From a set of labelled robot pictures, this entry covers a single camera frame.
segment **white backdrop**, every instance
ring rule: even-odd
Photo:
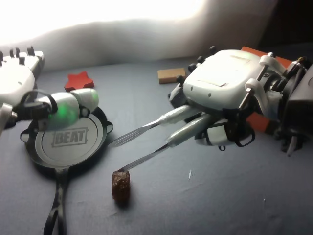
[[[10,20],[2,21],[0,50],[33,45],[50,71],[256,47],[277,1],[12,0],[1,6]]]

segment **tan rectangular block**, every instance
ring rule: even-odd
[[[179,69],[169,69],[169,70],[158,70],[158,82],[159,84],[163,83],[175,83],[176,77],[178,75],[183,76],[183,78],[186,78],[186,73],[184,68]]]

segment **cast iron skillet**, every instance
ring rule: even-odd
[[[45,156],[44,151],[38,150],[38,143],[41,144],[41,141],[36,137],[38,136],[40,139],[43,138],[44,133],[34,131],[36,128],[36,123],[32,122],[28,129],[21,133],[21,140],[23,140],[23,135],[28,134],[28,140],[25,143],[27,152],[31,159],[38,165],[52,168],[55,171],[56,177],[56,192],[53,201],[53,205],[48,216],[48,219],[45,223],[44,235],[51,235],[53,232],[53,228],[58,218],[58,229],[59,235],[66,235],[66,220],[64,214],[64,195],[65,188],[67,186],[67,174],[68,170],[71,166],[82,164],[83,161],[90,158],[94,154],[96,154],[99,149],[103,146],[103,143],[107,137],[107,134],[113,130],[113,125],[111,122],[107,120],[107,117],[103,113],[103,111],[97,107],[89,117],[93,123],[96,124],[97,127],[97,139],[93,147],[84,155],[79,158],[68,159],[65,154],[61,158],[58,157],[57,160],[50,158],[50,156]]]

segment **bright light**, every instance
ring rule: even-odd
[[[206,0],[8,0],[1,1],[0,45],[90,22],[190,18]]]

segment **table surface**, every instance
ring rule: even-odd
[[[67,74],[86,70],[99,92],[99,107],[114,124],[113,140],[170,111],[167,94],[175,84],[159,85],[157,70],[186,67],[193,61],[46,73],[38,87],[49,93],[63,91]],[[131,170],[130,203],[118,206],[111,194],[113,171],[156,150],[183,125],[154,128],[119,148],[106,149],[91,167],[70,171],[67,234],[313,233],[312,147],[306,144],[287,157],[280,152],[280,142],[265,134],[257,134],[245,148],[230,146],[225,152],[197,145],[193,139],[166,150]],[[19,123],[1,136],[0,229],[4,235],[42,234],[54,199],[54,179],[34,166],[19,140],[27,126],[28,122]]]

